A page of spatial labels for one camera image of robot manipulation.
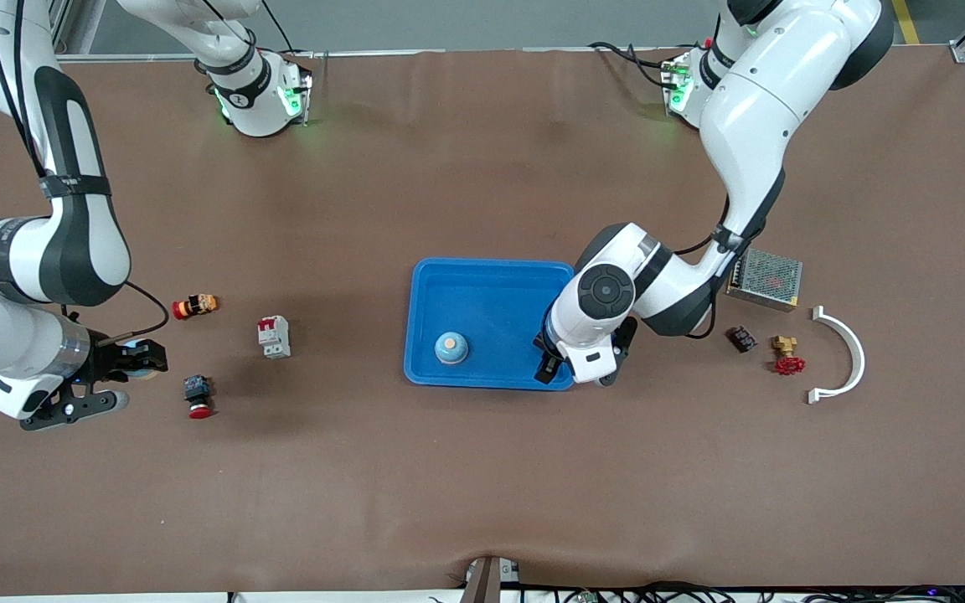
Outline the white curved plastic bracket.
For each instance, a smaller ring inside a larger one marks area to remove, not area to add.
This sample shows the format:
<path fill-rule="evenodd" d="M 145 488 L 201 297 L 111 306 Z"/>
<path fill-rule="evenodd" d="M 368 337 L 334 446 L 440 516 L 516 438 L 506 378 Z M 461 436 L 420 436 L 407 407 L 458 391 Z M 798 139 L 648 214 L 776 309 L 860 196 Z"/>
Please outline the white curved plastic bracket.
<path fill-rule="evenodd" d="M 836 332 L 843 340 L 843 343 L 846 344 L 851 359 L 850 371 L 847 380 L 842 386 L 835 387 L 835 389 L 814 387 L 814 389 L 808 391 L 807 404 L 815 405 L 823 399 L 838 397 L 840 394 L 846 394 L 850 392 L 851 389 L 854 389 L 863 378 L 866 368 L 866 357 L 863 344 L 857 336 L 857 333 L 854 332 L 854 329 L 841 320 L 836 319 L 836 317 L 832 317 L 831 314 L 827 314 L 824 306 L 815 306 L 814 309 L 812 309 L 811 319 L 816 323 L 827 325 L 828 328 Z"/>

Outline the orange red push button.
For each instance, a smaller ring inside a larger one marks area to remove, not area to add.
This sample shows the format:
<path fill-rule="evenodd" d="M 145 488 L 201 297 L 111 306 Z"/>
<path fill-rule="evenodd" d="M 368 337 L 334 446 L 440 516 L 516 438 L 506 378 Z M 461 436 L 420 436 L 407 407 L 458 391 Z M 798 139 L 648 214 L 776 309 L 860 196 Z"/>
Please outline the orange red push button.
<path fill-rule="evenodd" d="M 191 317 L 203 316 L 215 312 L 219 308 L 217 296 L 198 294 L 174 301 L 171 305 L 172 316 L 176 320 L 188 320 Z"/>

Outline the metal mesh power supply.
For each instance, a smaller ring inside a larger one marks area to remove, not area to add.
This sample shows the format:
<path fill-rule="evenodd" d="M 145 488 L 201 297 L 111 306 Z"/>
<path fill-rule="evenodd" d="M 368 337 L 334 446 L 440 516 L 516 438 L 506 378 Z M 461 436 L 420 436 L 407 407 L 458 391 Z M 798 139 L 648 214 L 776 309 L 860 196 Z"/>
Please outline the metal mesh power supply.
<path fill-rule="evenodd" d="M 735 261 L 725 293 L 778 312 L 792 312 L 799 306 L 802 270 L 800 260 L 750 248 Z"/>

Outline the brass valve red handwheel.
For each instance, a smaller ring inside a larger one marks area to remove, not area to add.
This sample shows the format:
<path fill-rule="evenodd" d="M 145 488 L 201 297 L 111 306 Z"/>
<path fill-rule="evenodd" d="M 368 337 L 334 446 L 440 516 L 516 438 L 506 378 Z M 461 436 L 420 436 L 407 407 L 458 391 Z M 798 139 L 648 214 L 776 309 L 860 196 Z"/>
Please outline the brass valve red handwheel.
<path fill-rule="evenodd" d="M 777 358 L 773 365 L 775 373 L 780 375 L 800 374 L 807 363 L 803 358 L 796 355 L 797 339 L 784 336 L 776 336 L 773 339 L 773 350 L 777 352 Z"/>

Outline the red mushroom emergency stop button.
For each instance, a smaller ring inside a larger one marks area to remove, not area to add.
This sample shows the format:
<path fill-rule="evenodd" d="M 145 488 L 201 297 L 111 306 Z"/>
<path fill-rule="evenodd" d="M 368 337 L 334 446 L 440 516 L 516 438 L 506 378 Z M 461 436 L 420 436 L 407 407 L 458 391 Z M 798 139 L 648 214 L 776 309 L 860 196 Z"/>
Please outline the red mushroom emergency stop button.
<path fill-rule="evenodd" d="M 188 418 L 207 419 L 214 415 L 211 402 L 211 386 L 202 374 L 191 375 L 183 381 L 184 400 L 188 404 Z"/>

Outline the brown table mat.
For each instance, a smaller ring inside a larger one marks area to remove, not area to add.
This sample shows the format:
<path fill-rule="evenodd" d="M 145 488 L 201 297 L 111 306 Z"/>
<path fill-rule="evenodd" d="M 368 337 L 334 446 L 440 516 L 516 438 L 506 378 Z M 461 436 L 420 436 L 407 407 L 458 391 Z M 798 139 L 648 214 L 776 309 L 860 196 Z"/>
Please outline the brown table mat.
<path fill-rule="evenodd" d="M 756 245 L 800 308 L 721 296 L 707 339 L 640 328 L 612 387 L 406 380 L 429 256 L 574 262 L 601 228 L 671 247 L 724 188 L 695 134 L 589 51 L 318 61 L 309 126 L 250 140 L 184 61 L 70 64 L 132 276 L 218 312 L 156 333 L 130 404 L 27 434 L 0 413 L 0 595 L 446 586 L 485 554 L 525 580 L 965 585 L 965 65 L 896 47 L 803 123 Z M 841 337 L 866 368 L 846 394 Z M 257 321 L 290 323 L 264 358 Z M 758 346 L 727 336 L 744 326 Z M 807 367 L 775 373 L 773 339 Z M 214 415 L 188 418 L 202 374 Z"/>

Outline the white red circuit breaker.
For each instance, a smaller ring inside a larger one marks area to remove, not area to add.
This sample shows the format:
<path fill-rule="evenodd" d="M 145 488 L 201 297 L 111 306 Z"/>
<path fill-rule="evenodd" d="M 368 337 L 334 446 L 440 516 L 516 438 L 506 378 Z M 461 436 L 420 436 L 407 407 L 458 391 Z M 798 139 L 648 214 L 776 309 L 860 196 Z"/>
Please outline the white red circuit breaker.
<path fill-rule="evenodd" d="M 290 323 L 284 316 L 263 317 L 257 321 L 257 340 L 263 348 L 264 358 L 290 358 Z"/>

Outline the blue plastic tray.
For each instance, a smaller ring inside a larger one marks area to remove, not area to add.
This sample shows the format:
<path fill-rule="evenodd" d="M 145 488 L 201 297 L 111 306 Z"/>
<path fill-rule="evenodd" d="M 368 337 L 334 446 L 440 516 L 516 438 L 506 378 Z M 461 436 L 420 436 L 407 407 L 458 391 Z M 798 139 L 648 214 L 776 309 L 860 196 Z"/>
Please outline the blue plastic tray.
<path fill-rule="evenodd" d="M 541 352 L 533 344 L 544 314 L 573 278 L 573 267 L 546 260 L 426 257 L 413 271 L 403 371 L 426 386 L 563 392 L 570 368 L 549 385 L 534 379 Z M 444 332 L 466 337 L 470 352 L 443 365 L 434 343 Z"/>

